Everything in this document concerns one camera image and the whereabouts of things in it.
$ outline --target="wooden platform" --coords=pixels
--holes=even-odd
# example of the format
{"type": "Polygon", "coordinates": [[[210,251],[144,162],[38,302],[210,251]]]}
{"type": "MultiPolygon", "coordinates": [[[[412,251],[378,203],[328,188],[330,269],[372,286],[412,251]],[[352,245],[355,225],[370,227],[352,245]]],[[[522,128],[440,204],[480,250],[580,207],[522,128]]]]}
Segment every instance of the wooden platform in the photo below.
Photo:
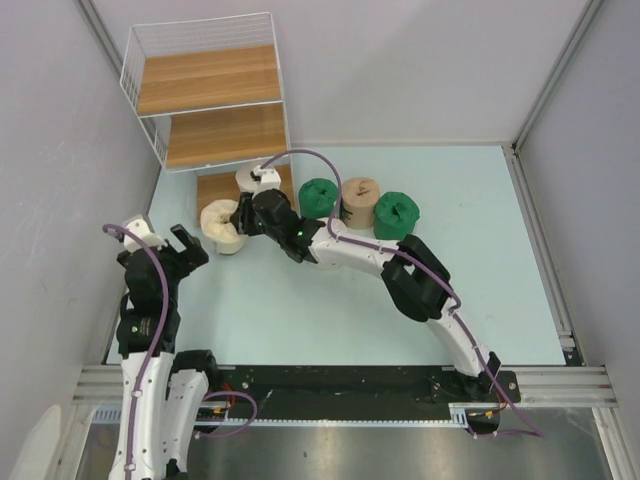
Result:
{"type": "Polygon", "coordinates": [[[138,115],[280,99],[273,45],[147,58],[138,115]]]}
{"type": "MultiPolygon", "coordinates": [[[[291,165],[278,165],[276,170],[280,174],[282,184],[280,190],[287,196],[291,205],[295,206],[293,192],[293,179],[291,177],[291,165]]],[[[215,200],[231,198],[237,200],[240,195],[236,183],[236,172],[220,173],[218,175],[205,175],[198,177],[198,215],[196,222],[200,225],[200,212],[215,200]]]]}
{"type": "Polygon", "coordinates": [[[173,115],[167,167],[268,157],[287,149],[282,104],[173,115]]]}

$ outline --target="metal base plate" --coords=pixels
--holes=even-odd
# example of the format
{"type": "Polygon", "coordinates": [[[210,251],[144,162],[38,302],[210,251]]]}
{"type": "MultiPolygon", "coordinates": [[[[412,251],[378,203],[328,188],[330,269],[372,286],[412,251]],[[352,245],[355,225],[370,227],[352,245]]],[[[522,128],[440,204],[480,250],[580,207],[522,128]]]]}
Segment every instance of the metal base plate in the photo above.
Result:
{"type": "MultiPolygon", "coordinates": [[[[472,399],[460,375],[441,367],[237,366],[221,373],[232,390],[256,400],[259,419],[450,420],[449,404],[498,403],[493,392],[472,399]]],[[[500,372],[498,381],[513,401],[520,401],[515,373],[500,372]]],[[[239,401],[228,417],[250,414],[251,406],[239,401]]]]}

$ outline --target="purple cable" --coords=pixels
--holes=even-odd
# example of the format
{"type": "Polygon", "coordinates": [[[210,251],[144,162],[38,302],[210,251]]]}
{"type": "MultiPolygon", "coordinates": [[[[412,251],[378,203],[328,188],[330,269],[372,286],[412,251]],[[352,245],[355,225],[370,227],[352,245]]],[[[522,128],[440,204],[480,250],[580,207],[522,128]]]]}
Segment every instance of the purple cable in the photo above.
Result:
{"type": "MultiPolygon", "coordinates": [[[[290,154],[294,154],[294,153],[304,153],[304,154],[313,155],[314,157],[319,158],[320,160],[322,160],[324,163],[326,163],[329,166],[329,168],[331,169],[333,174],[336,176],[336,181],[338,182],[338,198],[336,199],[336,204],[333,207],[333,210],[331,211],[331,214],[329,215],[329,221],[327,222],[327,230],[329,231],[329,234],[333,238],[335,238],[336,240],[341,241],[341,242],[347,242],[347,243],[351,243],[353,245],[359,245],[361,247],[371,248],[373,250],[378,250],[379,249],[378,245],[376,245],[374,243],[367,242],[367,241],[364,241],[364,240],[355,239],[355,238],[339,237],[338,234],[333,230],[331,222],[333,221],[333,219],[335,218],[336,214],[340,210],[340,202],[342,201],[342,181],[340,180],[340,174],[338,173],[338,170],[336,169],[335,165],[333,165],[333,163],[331,163],[331,161],[327,157],[325,157],[324,155],[322,155],[322,154],[320,154],[318,152],[314,152],[313,150],[308,150],[306,148],[293,148],[291,150],[286,150],[286,151],[284,151],[282,153],[279,153],[279,154],[271,157],[269,160],[267,160],[265,163],[262,164],[262,168],[266,168],[267,166],[271,165],[273,162],[275,162],[279,158],[284,157],[285,155],[290,155],[290,154]]],[[[481,434],[481,435],[478,435],[471,429],[471,427],[469,427],[469,433],[473,434],[474,438],[475,437],[497,437],[497,436],[516,435],[516,434],[518,434],[518,435],[533,435],[533,436],[536,436],[536,437],[545,438],[544,433],[538,427],[536,427],[536,425],[533,423],[531,418],[529,418],[529,416],[525,412],[523,412],[522,410],[517,408],[516,405],[511,401],[511,399],[505,393],[505,391],[502,388],[502,386],[498,383],[498,380],[496,379],[495,375],[493,375],[493,373],[489,369],[489,366],[484,361],[484,358],[482,358],[482,355],[480,354],[480,350],[478,348],[478,342],[476,342],[476,339],[474,338],[473,334],[469,330],[469,327],[467,327],[467,324],[464,322],[464,320],[462,320],[462,318],[460,318],[460,316],[457,313],[455,313],[455,311],[458,310],[462,306],[462,301],[460,300],[460,297],[455,293],[453,288],[447,282],[442,280],[438,275],[436,275],[435,272],[431,271],[425,264],[420,262],[418,259],[413,258],[408,253],[402,252],[402,251],[400,251],[400,250],[398,250],[396,248],[390,248],[390,247],[382,247],[380,250],[382,250],[383,252],[386,252],[386,253],[393,253],[394,255],[398,255],[398,256],[402,257],[404,260],[406,260],[409,263],[413,264],[416,268],[419,268],[424,273],[429,275],[429,277],[431,277],[440,287],[442,287],[444,289],[445,292],[447,292],[451,296],[451,298],[453,298],[453,300],[455,302],[455,305],[453,305],[449,309],[449,312],[453,315],[453,318],[455,318],[455,320],[458,322],[458,325],[460,325],[460,328],[462,328],[462,330],[464,331],[465,335],[467,336],[467,338],[471,342],[472,346],[474,347],[474,350],[476,352],[476,356],[478,357],[478,360],[480,361],[480,364],[482,365],[482,368],[484,368],[484,371],[487,373],[487,376],[489,377],[489,379],[493,383],[494,387],[500,393],[500,395],[502,395],[502,397],[505,399],[505,401],[509,404],[509,406],[514,411],[514,413],[532,430],[530,432],[530,431],[527,431],[527,430],[512,429],[512,430],[505,430],[503,432],[498,432],[496,434],[486,434],[486,435],[485,434],[481,434]]]]}
{"type": "Polygon", "coordinates": [[[529,415],[527,415],[523,410],[516,407],[515,403],[513,403],[513,401],[509,398],[509,395],[507,395],[507,393],[502,388],[502,385],[498,383],[498,380],[496,379],[495,375],[491,372],[491,369],[487,365],[487,362],[485,362],[484,358],[482,358],[482,355],[480,355],[478,342],[476,341],[475,337],[471,333],[471,330],[469,330],[469,327],[467,327],[467,324],[464,322],[464,320],[462,320],[462,318],[460,318],[460,315],[458,315],[456,312],[451,312],[451,315],[453,316],[453,318],[455,318],[456,322],[458,322],[458,325],[460,325],[460,328],[469,339],[469,342],[471,342],[473,349],[476,351],[478,360],[480,361],[482,368],[484,368],[484,371],[487,373],[487,376],[491,380],[491,383],[493,383],[494,388],[498,391],[498,393],[504,399],[504,401],[506,401],[509,404],[509,406],[513,410],[513,413],[515,413],[518,417],[520,417],[520,420],[522,420],[532,430],[531,432],[527,430],[517,430],[517,429],[504,430],[502,432],[498,432],[496,435],[492,433],[478,435],[471,429],[471,427],[469,427],[470,433],[478,437],[494,437],[494,436],[522,434],[522,435],[533,435],[535,437],[545,438],[544,432],[540,430],[535,423],[533,423],[533,420],[531,420],[531,417],[529,417],[529,415]]]}
{"type": "Polygon", "coordinates": [[[248,394],[246,394],[244,392],[236,392],[236,391],[233,391],[233,390],[224,390],[224,391],[221,391],[221,392],[213,392],[213,393],[209,393],[209,394],[205,395],[203,400],[209,400],[210,398],[214,398],[214,397],[228,397],[229,395],[231,395],[232,397],[240,397],[240,398],[244,398],[245,400],[249,400],[249,403],[253,407],[253,412],[251,413],[251,418],[249,418],[249,420],[247,420],[245,423],[243,423],[237,429],[235,429],[235,430],[233,430],[231,432],[219,433],[219,434],[215,434],[215,433],[198,433],[198,435],[200,437],[206,437],[206,438],[227,438],[227,437],[232,437],[234,435],[237,435],[241,431],[243,431],[245,428],[247,428],[249,425],[251,425],[253,423],[253,421],[256,419],[256,417],[258,416],[258,404],[251,397],[251,395],[248,395],[248,394]]]}
{"type": "MultiPolygon", "coordinates": [[[[142,365],[140,365],[140,371],[136,376],[136,381],[133,385],[133,391],[140,391],[140,386],[142,385],[142,379],[144,377],[145,372],[147,371],[147,367],[149,366],[149,361],[151,360],[151,356],[158,346],[158,342],[160,341],[160,335],[162,334],[162,329],[164,328],[164,324],[167,321],[167,314],[169,313],[169,284],[167,282],[167,276],[164,274],[164,270],[162,270],[162,265],[158,260],[158,257],[153,253],[153,250],[144,243],[144,241],[138,237],[137,235],[131,233],[126,228],[115,225],[112,223],[106,223],[102,226],[102,231],[104,233],[108,233],[109,230],[115,230],[116,232],[122,233],[123,235],[127,235],[133,241],[135,241],[140,248],[144,250],[144,252],[149,256],[151,263],[155,267],[158,272],[158,277],[160,278],[160,286],[162,287],[162,310],[160,312],[160,320],[158,321],[158,327],[156,328],[156,332],[153,335],[153,339],[151,340],[151,345],[149,346],[149,350],[147,350],[147,354],[142,361],[142,365]]],[[[127,425],[127,445],[125,449],[126,461],[125,461],[125,479],[131,480],[131,470],[129,470],[127,465],[133,464],[133,433],[135,430],[135,422],[136,422],[136,412],[138,408],[138,397],[131,397],[131,408],[129,409],[129,423],[127,425]]]]}
{"type": "Polygon", "coordinates": [[[333,230],[332,223],[333,223],[333,219],[336,217],[337,213],[340,211],[340,203],[342,202],[342,180],[340,180],[340,174],[338,173],[338,170],[336,169],[335,165],[331,163],[331,160],[329,160],[327,157],[325,157],[324,155],[318,152],[314,152],[313,150],[308,150],[306,148],[292,148],[291,150],[286,150],[282,153],[275,155],[274,157],[271,157],[269,160],[267,160],[265,163],[262,164],[262,168],[266,168],[269,165],[271,165],[273,162],[278,160],[279,158],[282,158],[285,155],[290,155],[293,153],[306,153],[308,155],[313,155],[314,157],[318,157],[320,160],[322,160],[324,163],[326,163],[329,166],[333,174],[336,176],[336,181],[338,182],[338,198],[336,199],[336,204],[334,205],[333,210],[329,214],[329,221],[327,222],[327,230],[329,231],[329,235],[331,235],[333,238],[335,238],[340,242],[351,243],[353,245],[359,245],[361,247],[370,248],[376,251],[381,250],[383,252],[393,253],[394,255],[398,255],[399,257],[402,257],[403,259],[413,264],[416,268],[419,268],[424,273],[429,275],[429,277],[431,277],[440,287],[442,287],[444,291],[447,292],[456,302],[456,304],[453,307],[454,309],[460,308],[460,306],[462,305],[462,301],[460,300],[460,297],[458,297],[456,292],[453,291],[451,286],[447,284],[447,282],[442,280],[433,271],[427,268],[425,264],[413,258],[411,255],[405,252],[401,252],[397,248],[390,248],[390,247],[379,248],[377,244],[372,242],[367,242],[365,240],[359,240],[356,238],[338,236],[338,234],[333,230]]]}

